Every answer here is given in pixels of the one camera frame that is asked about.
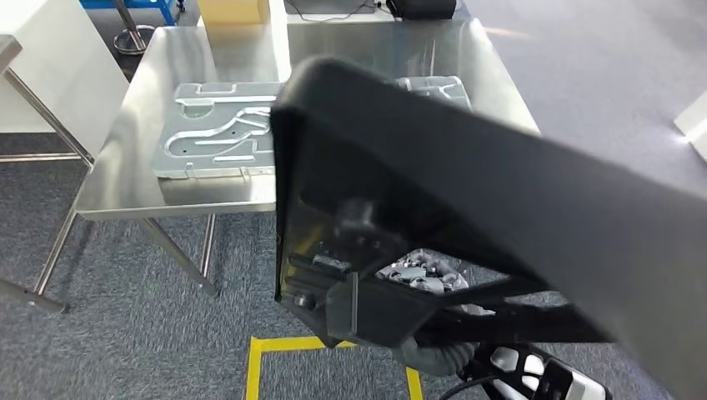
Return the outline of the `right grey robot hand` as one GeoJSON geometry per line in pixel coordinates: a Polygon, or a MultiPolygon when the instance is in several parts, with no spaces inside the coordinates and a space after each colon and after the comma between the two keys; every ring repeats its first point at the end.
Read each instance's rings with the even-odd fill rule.
{"type": "MultiPolygon", "coordinates": [[[[445,294],[469,288],[469,283],[450,261],[430,251],[419,249],[383,267],[375,273],[379,279],[401,283],[427,293],[445,294]]],[[[423,344],[410,337],[391,350],[395,361],[437,377],[459,373],[473,358],[473,342],[442,341],[423,344]]]]}

